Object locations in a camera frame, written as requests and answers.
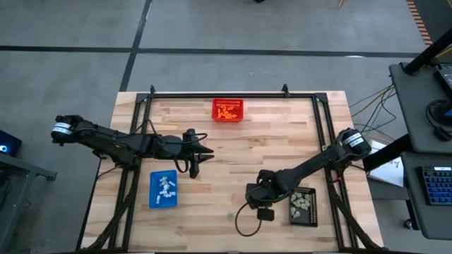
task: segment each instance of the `black cable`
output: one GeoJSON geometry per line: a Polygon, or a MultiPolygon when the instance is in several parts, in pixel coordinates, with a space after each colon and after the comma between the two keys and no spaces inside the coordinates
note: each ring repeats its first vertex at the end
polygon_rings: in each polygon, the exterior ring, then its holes
{"type": "Polygon", "coordinates": [[[106,173],[109,173],[109,172],[111,172],[111,171],[113,171],[113,170],[115,170],[115,169],[117,169],[117,168],[119,168],[119,167],[120,167],[120,166],[114,166],[114,168],[108,169],[107,171],[102,172],[100,175],[98,175],[98,176],[96,177],[96,181],[97,181],[101,176],[103,176],[103,175],[105,175],[106,173]]]}
{"type": "Polygon", "coordinates": [[[357,168],[357,169],[365,170],[363,167],[357,166],[357,165],[355,165],[355,164],[351,164],[350,166],[355,167],[355,168],[357,168]]]}
{"type": "Polygon", "coordinates": [[[177,171],[179,171],[181,173],[186,173],[189,170],[189,161],[187,159],[184,159],[184,162],[185,162],[185,170],[182,170],[179,167],[179,162],[177,161],[177,158],[174,159],[174,163],[176,164],[177,171]]]}
{"type": "MultiPolygon", "coordinates": [[[[369,123],[370,123],[370,121],[372,120],[372,118],[374,117],[375,112],[376,112],[376,110],[378,109],[379,105],[380,105],[380,104],[383,104],[387,99],[389,99],[389,97],[386,98],[386,99],[384,99],[384,95],[385,95],[390,89],[391,89],[391,87],[389,87],[388,89],[386,89],[386,91],[383,93],[383,96],[381,96],[381,101],[380,101],[380,102],[377,104],[377,106],[375,107],[374,112],[372,112],[372,115],[370,116],[369,120],[368,120],[367,123],[364,125],[364,128],[362,129],[362,132],[365,132],[365,131],[366,131],[366,128],[367,128],[367,126],[369,125],[369,123]]],[[[394,121],[394,120],[395,120],[395,119],[392,119],[392,120],[390,120],[389,122],[385,123],[384,125],[386,125],[386,124],[388,124],[388,123],[390,123],[390,122],[392,122],[392,121],[394,121]]]]}
{"type": "Polygon", "coordinates": [[[257,232],[259,231],[259,229],[261,229],[262,226],[262,219],[259,220],[259,226],[257,227],[257,229],[255,230],[255,232],[251,233],[251,234],[243,234],[240,230],[239,230],[239,226],[237,224],[237,220],[239,219],[239,213],[248,205],[248,202],[245,203],[245,205],[242,205],[242,207],[237,211],[237,214],[235,215],[235,229],[237,230],[237,233],[240,234],[240,236],[245,236],[245,237],[250,237],[250,236],[254,236],[255,234],[257,234],[257,232]]]}
{"type": "Polygon", "coordinates": [[[394,114],[392,114],[392,113],[384,106],[384,103],[386,102],[386,99],[385,99],[385,101],[384,101],[383,103],[381,103],[381,107],[383,107],[384,111],[386,111],[388,114],[390,114],[391,116],[393,116],[394,120],[396,120],[396,119],[397,119],[397,116],[395,116],[394,114]]]}
{"type": "Polygon", "coordinates": [[[379,111],[376,113],[376,116],[375,116],[374,120],[370,123],[370,126],[368,126],[368,127],[372,127],[372,126],[374,125],[375,121],[378,119],[378,117],[379,117],[379,115],[380,115],[381,110],[383,109],[383,105],[386,103],[386,100],[389,99],[389,98],[391,98],[391,97],[394,96],[395,94],[396,94],[396,91],[395,91],[395,90],[392,90],[392,91],[389,92],[389,95],[388,95],[387,98],[384,100],[384,102],[383,102],[383,104],[382,104],[382,107],[379,108],[379,111]]]}
{"type": "MultiPolygon", "coordinates": [[[[364,124],[362,124],[362,123],[353,123],[353,125],[364,126],[364,124]]],[[[385,135],[386,137],[390,138],[392,141],[396,140],[395,138],[391,137],[390,135],[384,133],[383,131],[377,130],[377,129],[375,129],[373,127],[369,127],[369,126],[367,126],[367,128],[368,128],[367,131],[376,131],[376,132],[378,132],[378,133],[380,133],[382,135],[385,135]]]]}
{"type": "Polygon", "coordinates": [[[349,108],[351,108],[351,107],[353,107],[353,106],[359,104],[360,102],[362,102],[362,101],[364,101],[364,100],[366,100],[366,99],[369,99],[370,97],[372,97],[372,96],[374,96],[374,95],[376,95],[376,94],[378,94],[378,93],[380,93],[380,92],[382,92],[382,91],[384,91],[384,90],[390,88],[391,86],[392,86],[392,85],[389,85],[389,86],[387,86],[387,87],[385,87],[385,88],[383,88],[383,89],[381,89],[381,90],[379,90],[379,91],[377,91],[377,92],[375,92],[375,93],[373,93],[373,94],[371,94],[371,95],[365,97],[364,99],[361,99],[361,100],[359,100],[358,102],[355,102],[354,104],[350,105],[349,108]]]}
{"type": "Polygon", "coordinates": [[[391,120],[389,120],[389,121],[387,121],[387,122],[381,124],[380,126],[376,127],[375,129],[378,129],[378,128],[382,127],[382,126],[385,126],[385,125],[388,124],[388,123],[392,123],[394,120],[395,120],[395,119],[391,119],[391,120]]]}
{"type": "Polygon", "coordinates": [[[202,135],[203,137],[202,138],[198,138],[198,140],[192,140],[192,141],[187,141],[187,142],[168,142],[168,141],[164,140],[163,138],[161,138],[158,135],[157,131],[154,128],[153,122],[150,119],[148,119],[147,121],[149,121],[150,127],[152,128],[154,134],[157,135],[158,140],[160,140],[160,141],[162,141],[162,142],[164,142],[166,144],[188,145],[188,144],[192,144],[192,143],[197,143],[197,142],[207,138],[207,136],[208,136],[207,133],[194,133],[194,134],[193,133],[187,133],[186,135],[193,135],[193,136],[202,135]]]}

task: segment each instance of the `white paper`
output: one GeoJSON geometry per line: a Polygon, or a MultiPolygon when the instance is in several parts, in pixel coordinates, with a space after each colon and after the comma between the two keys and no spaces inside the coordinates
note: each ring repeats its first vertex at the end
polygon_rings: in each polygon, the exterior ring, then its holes
{"type": "MultiPolygon", "coordinates": [[[[378,150],[386,146],[380,142],[376,142],[375,140],[371,140],[370,145],[372,146],[371,153],[377,152],[378,150]]],[[[403,187],[402,159],[399,157],[379,166],[378,168],[370,171],[369,177],[393,184],[395,186],[403,187]]]]}

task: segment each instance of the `computer monitor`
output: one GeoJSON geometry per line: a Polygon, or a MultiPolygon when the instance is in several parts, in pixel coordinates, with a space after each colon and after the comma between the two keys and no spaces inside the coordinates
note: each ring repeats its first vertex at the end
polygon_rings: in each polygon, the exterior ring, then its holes
{"type": "Polygon", "coordinates": [[[0,130],[0,153],[15,157],[22,140],[0,130]]]}

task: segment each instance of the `keyboard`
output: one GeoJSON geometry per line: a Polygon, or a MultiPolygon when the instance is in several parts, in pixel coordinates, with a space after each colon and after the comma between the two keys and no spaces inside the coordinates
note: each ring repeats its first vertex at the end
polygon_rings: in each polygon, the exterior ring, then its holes
{"type": "Polygon", "coordinates": [[[452,205],[452,167],[421,167],[420,180],[429,205],[452,205]]]}

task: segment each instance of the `wooden table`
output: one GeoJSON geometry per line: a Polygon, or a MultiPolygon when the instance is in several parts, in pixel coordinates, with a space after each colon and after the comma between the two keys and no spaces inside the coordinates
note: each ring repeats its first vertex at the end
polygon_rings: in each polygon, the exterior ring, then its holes
{"type": "MultiPolygon", "coordinates": [[[[336,133],[352,127],[345,93],[327,93],[336,133]]],[[[135,97],[135,92],[118,94],[110,128],[129,132],[135,97]]],[[[212,121],[211,101],[153,100],[150,118],[159,133],[181,135],[188,128],[206,132],[208,137],[201,143],[215,150],[215,158],[200,164],[201,172],[196,179],[190,179],[188,173],[178,173],[179,204],[161,210],[148,207],[149,176],[152,171],[175,169],[174,162],[143,160],[129,251],[337,250],[323,170],[300,184],[316,189],[319,227],[290,226],[287,199],[273,205],[275,221],[263,222],[257,235],[242,237],[234,227],[234,215],[245,203],[245,185],[256,180],[259,170],[292,168],[320,152],[311,100],[245,99],[244,120],[240,123],[212,121]]],[[[321,108],[323,126],[326,126],[322,112],[321,108]]],[[[327,128],[323,129],[329,140],[327,128]]],[[[111,161],[104,161],[100,173],[112,167],[111,161]]],[[[120,176],[118,169],[98,180],[82,247],[89,246],[112,218],[120,176]]],[[[345,171],[345,178],[353,215],[372,240],[382,246],[366,174],[350,167],[345,171]]],[[[341,224],[347,242],[343,217],[341,224]]],[[[257,225],[256,211],[245,208],[239,216],[241,231],[250,233],[257,225]]],[[[119,227],[119,239],[123,227],[124,220],[119,227]]]]}

